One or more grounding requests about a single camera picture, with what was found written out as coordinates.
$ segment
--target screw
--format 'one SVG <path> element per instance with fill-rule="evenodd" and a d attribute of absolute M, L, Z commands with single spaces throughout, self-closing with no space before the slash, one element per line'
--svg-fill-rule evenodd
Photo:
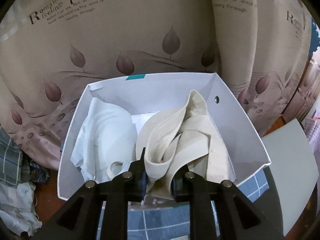
<path fill-rule="evenodd" d="M 187 179 L 192 179 L 195 177 L 195 174 L 192 171 L 188 171 L 184 176 L 186 176 Z"/>
<path fill-rule="evenodd" d="M 131 178 L 132 173 L 130 171 L 126 171 L 124 173 L 122 173 L 122 176 L 126 179 Z"/>
<path fill-rule="evenodd" d="M 224 180 L 222 182 L 222 185 L 225 186 L 225 187 L 231 187 L 232 186 L 232 182 L 230 180 Z"/>
<path fill-rule="evenodd" d="M 94 180 L 89 180 L 89 181 L 87 181 L 86 183 L 85 183 L 85 186 L 87 187 L 87 188 L 92 188 L 92 187 L 94 187 L 96 185 L 96 182 L 94 181 Z"/>

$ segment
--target white box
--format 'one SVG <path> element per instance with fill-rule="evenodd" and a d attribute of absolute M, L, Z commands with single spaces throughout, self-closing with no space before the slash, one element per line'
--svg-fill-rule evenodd
<path fill-rule="evenodd" d="M 61 155 L 58 197 L 68 200 L 84 184 L 81 172 L 71 163 L 70 157 L 92 98 L 118 105 L 131 115 L 141 114 L 133 117 L 135 122 L 142 122 L 137 123 L 139 132 L 150 113 L 183 106 L 192 89 L 207 102 L 208 111 L 228 149 L 237 177 L 236 185 L 271 164 L 251 121 L 217 74 L 157 73 L 112 78 L 88 84 L 82 93 Z M 216 97 L 219 97 L 219 103 L 216 103 Z"/>

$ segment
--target white crumpled cloth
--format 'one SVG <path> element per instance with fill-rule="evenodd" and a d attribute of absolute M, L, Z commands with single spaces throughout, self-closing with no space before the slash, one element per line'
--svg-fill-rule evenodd
<path fill-rule="evenodd" d="M 144 124 L 137 140 L 137 159 L 143 147 L 147 191 L 155 197 L 172 199 L 171 181 L 186 164 L 208 181 L 236 180 L 227 148 L 196 90 L 182 108 L 156 113 Z"/>
<path fill-rule="evenodd" d="M 0 217 L 7 228 L 18 236 L 22 232 L 33 236 L 42 226 L 33 205 L 35 189 L 32 182 L 18 184 L 17 188 L 0 183 Z"/>
<path fill-rule="evenodd" d="M 70 161 L 81 168 L 84 181 L 110 181 L 136 160 L 137 137 L 136 126 L 126 110 L 93 98 Z"/>

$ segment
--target curtain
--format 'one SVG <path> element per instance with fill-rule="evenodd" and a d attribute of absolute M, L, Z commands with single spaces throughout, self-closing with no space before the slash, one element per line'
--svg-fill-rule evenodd
<path fill-rule="evenodd" d="M 300 0 L 16 0 L 0 24 L 0 122 L 57 170 L 88 83 L 218 72 L 262 135 L 296 90 L 310 37 Z"/>

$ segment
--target teal sticker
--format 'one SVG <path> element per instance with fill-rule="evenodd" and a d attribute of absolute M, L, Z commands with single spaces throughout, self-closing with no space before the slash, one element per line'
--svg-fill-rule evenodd
<path fill-rule="evenodd" d="M 144 78 L 146 74 L 140 74 L 140 75 L 132 75 L 132 76 L 128 76 L 126 80 L 132 80 L 132 79 L 140 79 L 140 78 Z"/>

